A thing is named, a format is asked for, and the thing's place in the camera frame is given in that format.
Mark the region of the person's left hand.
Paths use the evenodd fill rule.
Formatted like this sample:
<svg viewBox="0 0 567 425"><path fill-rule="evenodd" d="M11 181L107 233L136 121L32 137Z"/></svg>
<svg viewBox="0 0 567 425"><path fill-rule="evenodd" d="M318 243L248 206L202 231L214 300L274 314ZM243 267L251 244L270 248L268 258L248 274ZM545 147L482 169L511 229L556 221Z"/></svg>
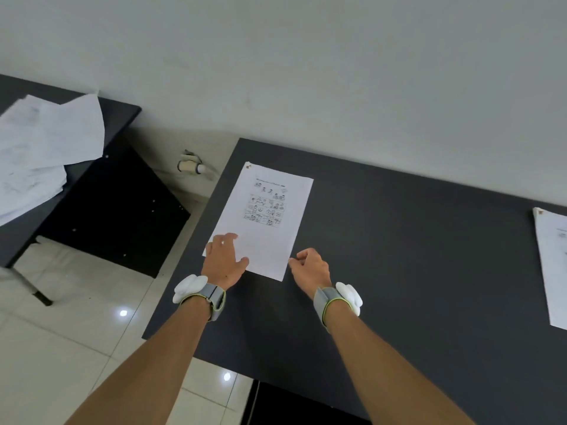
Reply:
<svg viewBox="0 0 567 425"><path fill-rule="evenodd" d="M242 276L232 274L233 263L239 261L234 246L237 237L235 233L215 235L205 248L201 275L207 276L209 283L218 285L225 291L233 287Z"/></svg>

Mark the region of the person's right hand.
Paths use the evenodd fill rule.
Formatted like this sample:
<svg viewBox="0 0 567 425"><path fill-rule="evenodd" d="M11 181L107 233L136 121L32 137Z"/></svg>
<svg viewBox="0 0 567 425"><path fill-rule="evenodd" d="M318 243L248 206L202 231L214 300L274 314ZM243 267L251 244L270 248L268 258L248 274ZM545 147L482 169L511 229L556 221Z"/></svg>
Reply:
<svg viewBox="0 0 567 425"><path fill-rule="evenodd" d="M298 252L295 258L299 257L306 258L305 269L303 271L291 271L291 273L300 289L310 299L313 299L319 288L332 286L329 265L314 248Z"/></svg>

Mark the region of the person's right forearm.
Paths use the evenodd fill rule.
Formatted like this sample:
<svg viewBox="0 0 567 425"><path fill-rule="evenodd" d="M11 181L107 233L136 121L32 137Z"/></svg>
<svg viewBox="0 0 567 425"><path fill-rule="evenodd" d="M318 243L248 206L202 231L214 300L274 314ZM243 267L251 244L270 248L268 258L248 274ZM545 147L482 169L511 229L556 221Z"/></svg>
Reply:
<svg viewBox="0 0 567 425"><path fill-rule="evenodd" d="M325 324L373 425L475 425L346 301L330 303Z"/></svg>

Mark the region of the person's left forearm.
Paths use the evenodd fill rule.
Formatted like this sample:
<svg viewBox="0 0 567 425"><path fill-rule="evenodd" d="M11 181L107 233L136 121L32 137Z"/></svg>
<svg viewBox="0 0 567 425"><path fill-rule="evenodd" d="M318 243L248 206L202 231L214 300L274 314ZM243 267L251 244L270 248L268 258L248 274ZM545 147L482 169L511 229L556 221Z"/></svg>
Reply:
<svg viewBox="0 0 567 425"><path fill-rule="evenodd" d="M202 297L183 302L65 425L165 425L210 314Z"/></svg>

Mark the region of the white printed paper sheet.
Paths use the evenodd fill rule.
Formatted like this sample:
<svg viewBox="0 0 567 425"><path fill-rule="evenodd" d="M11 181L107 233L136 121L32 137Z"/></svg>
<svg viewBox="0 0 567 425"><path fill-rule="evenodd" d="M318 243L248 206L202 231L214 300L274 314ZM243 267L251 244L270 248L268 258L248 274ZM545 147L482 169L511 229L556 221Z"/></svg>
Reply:
<svg viewBox="0 0 567 425"><path fill-rule="evenodd" d="M283 281L313 182L246 162L210 241L236 233L236 259L247 257L248 271Z"/></svg>

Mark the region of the white pipe fitting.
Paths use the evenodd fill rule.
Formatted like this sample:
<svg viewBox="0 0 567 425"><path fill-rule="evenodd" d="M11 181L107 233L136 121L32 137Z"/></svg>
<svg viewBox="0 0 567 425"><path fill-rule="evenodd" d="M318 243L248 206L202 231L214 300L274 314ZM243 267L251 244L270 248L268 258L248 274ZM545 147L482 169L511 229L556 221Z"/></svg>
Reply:
<svg viewBox="0 0 567 425"><path fill-rule="evenodd" d="M187 149L181 154L176 167L179 172L194 176L203 175L209 171L201 157Z"/></svg>

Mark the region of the black side desk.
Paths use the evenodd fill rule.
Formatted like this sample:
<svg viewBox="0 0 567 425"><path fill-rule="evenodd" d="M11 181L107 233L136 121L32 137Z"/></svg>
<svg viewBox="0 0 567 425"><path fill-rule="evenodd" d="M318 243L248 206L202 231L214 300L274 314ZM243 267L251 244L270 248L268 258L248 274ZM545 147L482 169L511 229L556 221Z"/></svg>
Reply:
<svg viewBox="0 0 567 425"><path fill-rule="evenodd" d="M28 94L56 104L85 95L0 74L0 115ZM37 237L156 277L190 215L124 135L141 108L98 99L102 157L65 166L62 192L0 227L0 274L14 277L46 306L53 301L15 268Z"/></svg>

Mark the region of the pile of white papers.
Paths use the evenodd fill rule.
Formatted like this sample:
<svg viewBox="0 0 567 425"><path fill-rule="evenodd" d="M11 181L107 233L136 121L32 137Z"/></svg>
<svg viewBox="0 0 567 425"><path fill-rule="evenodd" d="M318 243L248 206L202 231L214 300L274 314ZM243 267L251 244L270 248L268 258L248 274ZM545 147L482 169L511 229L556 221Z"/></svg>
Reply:
<svg viewBox="0 0 567 425"><path fill-rule="evenodd" d="M13 103L0 115L0 227L62 192L65 166L102 157L104 136L97 94Z"/></svg>

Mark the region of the white stapled paper sheets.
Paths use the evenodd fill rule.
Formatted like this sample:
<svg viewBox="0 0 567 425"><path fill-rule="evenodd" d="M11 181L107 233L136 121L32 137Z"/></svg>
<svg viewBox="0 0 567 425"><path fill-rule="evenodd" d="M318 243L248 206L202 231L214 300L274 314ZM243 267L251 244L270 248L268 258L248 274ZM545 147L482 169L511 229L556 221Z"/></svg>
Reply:
<svg viewBox="0 0 567 425"><path fill-rule="evenodd" d="M567 330L567 216L533 208L550 325Z"/></svg>

